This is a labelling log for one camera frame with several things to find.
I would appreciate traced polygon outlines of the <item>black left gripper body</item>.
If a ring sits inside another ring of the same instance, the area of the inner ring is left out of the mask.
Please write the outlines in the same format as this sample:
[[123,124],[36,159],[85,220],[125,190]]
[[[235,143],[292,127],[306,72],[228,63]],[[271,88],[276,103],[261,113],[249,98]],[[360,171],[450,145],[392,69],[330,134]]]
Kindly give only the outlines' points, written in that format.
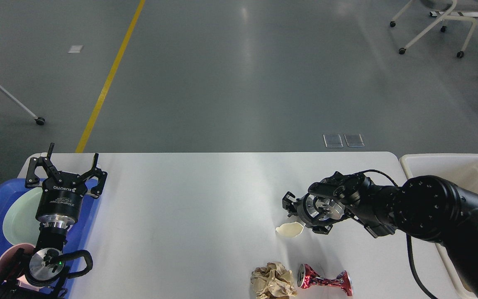
[[66,221],[67,225],[78,223],[83,197],[88,188],[83,184],[57,185],[55,179],[45,179],[42,182],[42,195],[36,212],[36,219],[41,223]]

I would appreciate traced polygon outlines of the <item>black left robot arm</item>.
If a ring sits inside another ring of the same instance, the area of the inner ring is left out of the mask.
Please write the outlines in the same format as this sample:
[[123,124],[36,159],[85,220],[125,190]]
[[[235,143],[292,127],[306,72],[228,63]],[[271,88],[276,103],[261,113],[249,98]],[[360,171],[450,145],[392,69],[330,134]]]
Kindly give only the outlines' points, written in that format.
[[64,248],[70,228],[80,219],[85,197],[102,195],[107,172],[98,166],[98,153],[83,174],[58,170],[51,160],[53,149],[51,143],[44,157],[29,161],[24,187],[41,189],[35,213],[39,234],[31,253],[17,249],[2,269],[0,299],[62,299],[68,291],[65,282],[93,268],[89,251]]

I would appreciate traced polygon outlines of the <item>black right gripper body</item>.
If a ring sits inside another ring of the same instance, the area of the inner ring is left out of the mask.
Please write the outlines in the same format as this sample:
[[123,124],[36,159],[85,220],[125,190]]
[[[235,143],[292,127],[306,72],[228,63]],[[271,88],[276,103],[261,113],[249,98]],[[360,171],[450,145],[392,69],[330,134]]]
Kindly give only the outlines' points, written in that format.
[[335,199],[306,194],[298,199],[295,208],[300,221],[307,228],[325,228],[345,220],[345,206]]

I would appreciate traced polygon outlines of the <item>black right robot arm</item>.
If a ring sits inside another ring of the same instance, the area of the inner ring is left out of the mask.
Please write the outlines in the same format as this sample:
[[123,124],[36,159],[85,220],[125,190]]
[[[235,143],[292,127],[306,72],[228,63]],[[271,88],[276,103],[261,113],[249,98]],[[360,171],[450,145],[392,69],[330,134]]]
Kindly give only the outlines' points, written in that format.
[[412,238],[444,246],[459,276],[478,298],[478,194],[444,178],[417,176],[404,185],[376,185],[366,172],[335,172],[314,182],[296,198],[282,199],[288,216],[296,216],[314,233],[328,235],[346,219],[360,223],[374,238],[406,233],[410,270],[427,294],[414,267]]

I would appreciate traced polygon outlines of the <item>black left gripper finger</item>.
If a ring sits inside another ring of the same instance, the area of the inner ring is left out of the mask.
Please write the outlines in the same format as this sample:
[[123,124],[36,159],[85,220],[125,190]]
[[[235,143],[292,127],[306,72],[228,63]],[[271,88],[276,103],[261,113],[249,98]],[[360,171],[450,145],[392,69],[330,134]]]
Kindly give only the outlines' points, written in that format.
[[51,156],[54,150],[55,144],[51,143],[46,156],[32,157],[29,159],[29,164],[25,176],[25,188],[32,189],[41,186],[40,178],[36,175],[36,169],[42,168],[47,174],[47,178],[54,179],[54,183],[57,186],[63,185],[63,179],[61,172],[57,170],[55,165],[51,161]]
[[[90,170],[85,172],[82,175],[77,175],[75,180],[75,193],[78,195],[88,195],[94,199],[98,199],[105,187],[108,173],[101,169],[98,166],[99,153],[95,153],[93,157],[92,167]],[[97,180],[96,185],[88,189],[86,182],[95,179]]]

